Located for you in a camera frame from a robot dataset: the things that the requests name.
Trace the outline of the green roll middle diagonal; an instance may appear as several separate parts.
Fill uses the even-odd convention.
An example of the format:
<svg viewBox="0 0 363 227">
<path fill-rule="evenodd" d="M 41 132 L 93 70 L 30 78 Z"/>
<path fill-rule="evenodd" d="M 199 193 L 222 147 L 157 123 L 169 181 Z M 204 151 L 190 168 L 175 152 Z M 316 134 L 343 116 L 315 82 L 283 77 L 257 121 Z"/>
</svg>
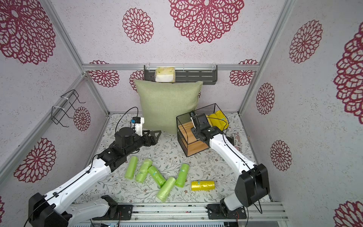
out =
<svg viewBox="0 0 363 227">
<path fill-rule="evenodd" d="M 165 178 L 162 176 L 162 174 L 158 171 L 158 169 L 154 165 L 148 168 L 148 173 L 154 179 L 158 188 L 162 188 L 163 185 L 166 183 Z"/>
</svg>

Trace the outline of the green cushion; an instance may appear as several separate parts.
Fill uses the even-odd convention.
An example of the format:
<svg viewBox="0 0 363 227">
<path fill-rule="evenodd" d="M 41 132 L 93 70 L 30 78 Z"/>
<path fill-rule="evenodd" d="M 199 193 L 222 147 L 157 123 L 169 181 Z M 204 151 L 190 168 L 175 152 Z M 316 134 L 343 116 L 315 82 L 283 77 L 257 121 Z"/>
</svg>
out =
<svg viewBox="0 0 363 227">
<path fill-rule="evenodd" d="M 202 81 L 158 83 L 134 80 L 140 97 L 143 127 L 151 131 L 177 133 L 176 117 L 196 109 Z"/>
</svg>

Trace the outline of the metal base rail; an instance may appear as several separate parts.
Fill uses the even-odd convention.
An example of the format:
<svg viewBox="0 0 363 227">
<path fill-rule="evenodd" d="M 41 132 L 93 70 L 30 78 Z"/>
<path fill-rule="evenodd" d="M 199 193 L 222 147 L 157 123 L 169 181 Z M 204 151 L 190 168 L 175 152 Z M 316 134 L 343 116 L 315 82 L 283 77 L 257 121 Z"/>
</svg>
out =
<svg viewBox="0 0 363 227">
<path fill-rule="evenodd" d="M 96 218 L 79 227 L 290 227 L 280 202 L 261 202 L 224 216 L 217 203 L 121 203 L 120 216 Z"/>
</svg>

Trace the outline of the green roll right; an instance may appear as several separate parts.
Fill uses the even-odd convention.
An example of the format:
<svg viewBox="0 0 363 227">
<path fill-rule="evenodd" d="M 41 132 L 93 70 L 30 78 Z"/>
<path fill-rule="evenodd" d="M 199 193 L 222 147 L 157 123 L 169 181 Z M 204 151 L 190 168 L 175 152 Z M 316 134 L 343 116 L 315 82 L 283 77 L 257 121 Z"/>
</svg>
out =
<svg viewBox="0 0 363 227">
<path fill-rule="evenodd" d="M 176 179 L 176 183 L 175 185 L 177 187 L 183 188 L 185 183 L 186 183 L 186 178 L 188 175 L 188 171 L 189 171 L 189 165 L 188 164 L 182 164 L 179 174 L 178 174 L 178 178 Z"/>
</svg>

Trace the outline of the green roll far left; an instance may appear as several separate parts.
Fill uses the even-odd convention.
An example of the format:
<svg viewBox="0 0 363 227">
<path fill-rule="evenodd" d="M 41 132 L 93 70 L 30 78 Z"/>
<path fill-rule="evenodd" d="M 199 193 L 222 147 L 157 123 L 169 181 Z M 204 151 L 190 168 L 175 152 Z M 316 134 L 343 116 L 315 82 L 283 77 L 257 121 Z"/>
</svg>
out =
<svg viewBox="0 0 363 227">
<path fill-rule="evenodd" d="M 135 174 L 135 170 L 136 170 L 136 167 L 137 167 L 138 160 L 139 159 L 136 156 L 132 156 L 130 158 L 129 164 L 128 164 L 128 167 L 126 169 L 125 176 L 124 176 L 126 179 L 132 180 L 134 178 L 134 174 Z"/>
</svg>

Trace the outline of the white yellow sponge pack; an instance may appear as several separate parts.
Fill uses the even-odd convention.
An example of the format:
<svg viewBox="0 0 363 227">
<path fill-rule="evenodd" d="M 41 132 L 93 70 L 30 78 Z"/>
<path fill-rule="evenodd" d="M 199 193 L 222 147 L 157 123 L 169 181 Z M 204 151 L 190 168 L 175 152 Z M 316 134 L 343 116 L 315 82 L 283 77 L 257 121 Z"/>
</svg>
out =
<svg viewBox="0 0 363 227">
<path fill-rule="evenodd" d="M 155 71 L 155 82 L 174 83 L 176 72 L 174 67 L 158 67 Z"/>
</svg>

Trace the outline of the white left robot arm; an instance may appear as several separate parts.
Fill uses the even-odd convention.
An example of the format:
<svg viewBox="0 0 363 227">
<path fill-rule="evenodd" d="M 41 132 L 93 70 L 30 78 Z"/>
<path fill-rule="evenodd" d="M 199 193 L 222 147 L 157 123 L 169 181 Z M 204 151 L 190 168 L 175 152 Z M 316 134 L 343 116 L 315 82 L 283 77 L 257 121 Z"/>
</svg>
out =
<svg viewBox="0 0 363 227">
<path fill-rule="evenodd" d="M 96 182 L 105 179 L 127 157 L 142 147 L 157 144 L 161 131 L 144 130 L 137 133 L 133 128 L 123 127 L 115 133 L 115 140 L 91 164 L 73 178 L 42 195 L 34 194 L 28 202 L 27 224 L 33 227 L 70 227 L 89 219 L 113 220 L 120 217 L 118 203 L 110 196 L 74 204 L 73 202 Z"/>
</svg>

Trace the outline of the green roll front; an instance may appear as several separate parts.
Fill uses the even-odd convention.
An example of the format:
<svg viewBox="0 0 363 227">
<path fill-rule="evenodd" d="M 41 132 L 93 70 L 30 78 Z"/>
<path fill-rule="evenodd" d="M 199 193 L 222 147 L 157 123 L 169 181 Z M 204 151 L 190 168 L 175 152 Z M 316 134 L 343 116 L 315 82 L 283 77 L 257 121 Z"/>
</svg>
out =
<svg viewBox="0 0 363 227">
<path fill-rule="evenodd" d="M 171 190 L 173 189 L 176 183 L 176 179 L 174 177 L 169 177 L 165 184 L 161 187 L 159 192 L 157 193 L 156 197 L 161 202 L 166 202 L 168 195 L 170 194 Z"/>
</svg>

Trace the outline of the green roll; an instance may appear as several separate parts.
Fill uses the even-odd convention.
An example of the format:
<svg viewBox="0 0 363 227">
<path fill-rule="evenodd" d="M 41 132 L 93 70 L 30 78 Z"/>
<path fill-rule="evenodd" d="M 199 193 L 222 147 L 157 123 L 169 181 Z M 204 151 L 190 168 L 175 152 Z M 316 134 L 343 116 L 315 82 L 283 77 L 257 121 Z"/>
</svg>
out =
<svg viewBox="0 0 363 227">
<path fill-rule="evenodd" d="M 170 194 L 171 190 L 173 189 L 176 183 L 176 179 L 174 177 L 169 177 L 165 184 L 161 187 L 159 192 L 157 193 L 156 197 L 161 202 L 166 202 L 168 195 Z"/>
<path fill-rule="evenodd" d="M 176 179 L 176 183 L 175 185 L 177 187 L 183 188 L 185 183 L 186 183 L 186 178 L 188 175 L 188 171 L 189 171 L 189 165 L 188 164 L 182 164 L 179 174 L 178 174 L 178 178 Z"/>
<path fill-rule="evenodd" d="M 134 174 L 135 174 L 135 170 L 136 170 L 136 167 L 137 167 L 138 160 L 139 159 L 136 156 L 132 156 L 130 158 L 129 164 L 128 164 L 128 167 L 126 169 L 125 176 L 124 176 L 126 179 L 132 180 L 134 178 Z"/>
<path fill-rule="evenodd" d="M 150 159 L 145 159 L 139 169 L 138 174 L 135 177 L 135 181 L 138 183 L 144 183 L 147 174 L 148 174 L 148 169 L 152 166 L 153 161 Z"/>
</svg>

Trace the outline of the yellow roll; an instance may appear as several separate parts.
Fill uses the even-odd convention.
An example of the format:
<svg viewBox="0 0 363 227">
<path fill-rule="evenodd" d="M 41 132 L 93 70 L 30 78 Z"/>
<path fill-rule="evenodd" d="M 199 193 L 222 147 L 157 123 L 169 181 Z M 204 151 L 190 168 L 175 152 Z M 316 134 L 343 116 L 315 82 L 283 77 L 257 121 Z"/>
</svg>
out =
<svg viewBox="0 0 363 227">
<path fill-rule="evenodd" d="M 220 110 L 210 115 L 207 115 L 207 120 L 209 121 L 211 126 L 216 126 L 221 131 L 227 130 L 229 127 L 227 117 Z"/>
<path fill-rule="evenodd" d="M 215 189 L 214 181 L 193 181 L 191 183 L 192 191 L 210 191 Z"/>
</svg>

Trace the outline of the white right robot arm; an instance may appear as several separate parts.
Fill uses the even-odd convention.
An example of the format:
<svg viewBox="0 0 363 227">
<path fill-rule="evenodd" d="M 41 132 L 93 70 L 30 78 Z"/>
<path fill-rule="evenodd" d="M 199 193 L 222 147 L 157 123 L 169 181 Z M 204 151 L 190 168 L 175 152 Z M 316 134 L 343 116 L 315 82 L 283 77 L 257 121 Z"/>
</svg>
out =
<svg viewBox="0 0 363 227">
<path fill-rule="evenodd" d="M 194 137 L 216 151 L 235 172 L 234 192 L 223 198 L 220 209 L 227 215 L 241 207 L 248 208 L 270 193 L 268 170 L 263 164 L 255 164 L 242 155 L 216 126 L 211 126 L 202 113 L 190 112 Z"/>
</svg>

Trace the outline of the grey wall rack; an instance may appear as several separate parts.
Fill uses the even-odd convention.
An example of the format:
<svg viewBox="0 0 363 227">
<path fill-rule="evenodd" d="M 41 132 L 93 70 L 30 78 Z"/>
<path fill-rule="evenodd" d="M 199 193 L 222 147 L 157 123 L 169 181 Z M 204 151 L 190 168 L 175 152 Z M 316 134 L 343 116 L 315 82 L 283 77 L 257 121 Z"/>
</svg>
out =
<svg viewBox="0 0 363 227">
<path fill-rule="evenodd" d="M 156 69 L 144 65 L 144 80 L 155 82 Z M 217 82 L 217 69 L 212 71 L 175 71 L 175 83 L 202 81 L 204 85 L 215 85 Z"/>
</svg>

